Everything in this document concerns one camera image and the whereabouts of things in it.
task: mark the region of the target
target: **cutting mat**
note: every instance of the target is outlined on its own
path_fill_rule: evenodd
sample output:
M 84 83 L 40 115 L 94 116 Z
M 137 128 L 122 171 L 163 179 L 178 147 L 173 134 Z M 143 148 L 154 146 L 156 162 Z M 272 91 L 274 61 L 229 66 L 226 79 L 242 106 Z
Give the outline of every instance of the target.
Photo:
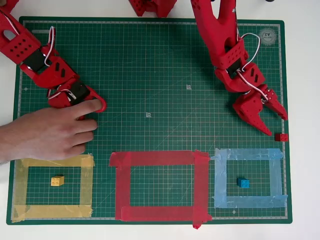
M 107 100 L 95 138 L 87 153 L 95 161 L 90 218 L 26 219 L 15 224 L 123 224 L 115 220 L 116 171 L 109 167 L 114 151 L 200 150 L 215 148 L 278 148 L 282 192 L 287 207 L 214 208 L 215 164 L 209 165 L 209 224 L 291 223 L 289 143 L 275 142 L 245 122 L 232 108 L 239 96 L 229 93 L 215 77 L 208 50 L 194 19 L 21 17 L 20 22 L 45 44 L 50 26 L 57 30 L 56 49 L 81 80 Z M 287 106 L 285 30 L 282 21 L 240 20 L 240 35 L 262 36 L 255 62 L 268 86 Z M 257 39 L 245 38 L 250 56 Z M 14 117 L 47 107 L 46 90 L 37 87 L 17 67 Z M 288 122 L 264 109 L 260 114 L 273 133 L 288 132 Z M 228 161 L 228 196 L 269 196 L 267 161 Z M 61 187 L 50 179 L 65 176 Z M 30 167 L 28 205 L 78 205 L 80 168 Z M 146 166 L 132 168 L 132 206 L 192 206 L 192 166 Z M 239 188 L 243 175 L 251 187 Z M 10 166 L 7 223 L 12 224 L 12 193 L 15 163 Z

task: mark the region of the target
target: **red tape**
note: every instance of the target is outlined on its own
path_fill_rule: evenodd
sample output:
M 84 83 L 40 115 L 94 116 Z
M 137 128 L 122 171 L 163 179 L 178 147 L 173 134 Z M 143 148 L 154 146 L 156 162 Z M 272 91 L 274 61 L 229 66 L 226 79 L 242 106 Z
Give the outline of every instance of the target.
M 198 229 L 212 220 L 208 214 L 209 154 L 200 151 L 113 152 L 116 167 L 115 219 L 125 222 L 192 221 Z M 130 206 L 130 173 L 134 166 L 194 165 L 193 206 Z

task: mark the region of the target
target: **human hand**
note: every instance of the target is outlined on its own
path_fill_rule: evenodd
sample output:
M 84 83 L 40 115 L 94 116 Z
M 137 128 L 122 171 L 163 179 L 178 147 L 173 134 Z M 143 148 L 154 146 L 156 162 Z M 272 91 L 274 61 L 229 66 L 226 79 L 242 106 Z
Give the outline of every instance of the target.
M 0 127 L 0 160 L 62 160 L 82 154 L 97 122 L 79 117 L 101 109 L 98 99 L 66 108 L 44 108 Z

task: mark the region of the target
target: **yellow tape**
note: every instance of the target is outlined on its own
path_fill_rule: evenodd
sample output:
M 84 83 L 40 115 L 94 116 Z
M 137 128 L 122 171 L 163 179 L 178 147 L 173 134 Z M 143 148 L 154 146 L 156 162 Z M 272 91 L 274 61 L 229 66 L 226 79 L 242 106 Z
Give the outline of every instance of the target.
M 95 165 L 92 155 L 78 155 L 65 160 L 45 161 L 32 158 L 21 160 L 24 167 L 93 167 Z
M 91 216 L 91 205 L 15 205 L 17 214 L 15 222 L 24 219 L 49 218 L 88 218 Z
M 88 218 L 92 213 L 92 155 L 78 155 L 65 160 L 44 161 L 25 158 L 15 161 L 12 222 L 36 218 Z M 26 205 L 29 167 L 81 167 L 80 205 Z

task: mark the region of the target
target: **white table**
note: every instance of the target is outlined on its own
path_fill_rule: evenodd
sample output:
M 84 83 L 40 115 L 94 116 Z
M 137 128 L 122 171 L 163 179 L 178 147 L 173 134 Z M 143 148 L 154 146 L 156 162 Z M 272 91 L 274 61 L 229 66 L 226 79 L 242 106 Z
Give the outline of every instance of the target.
M 0 239 L 319 239 L 320 181 L 320 2 L 317 0 L 238 0 L 239 19 L 284 20 L 288 89 L 292 224 L 48 225 L 7 226 L 9 164 L 0 167 Z M 219 1 L 213 4 L 218 12 Z M 20 0 L 20 16 L 136 17 L 128 0 Z M 193 18 L 190 0 L 178 0 L 171 18 Z M 16 65 L 0 54 L 0 125 L 12 120 Z

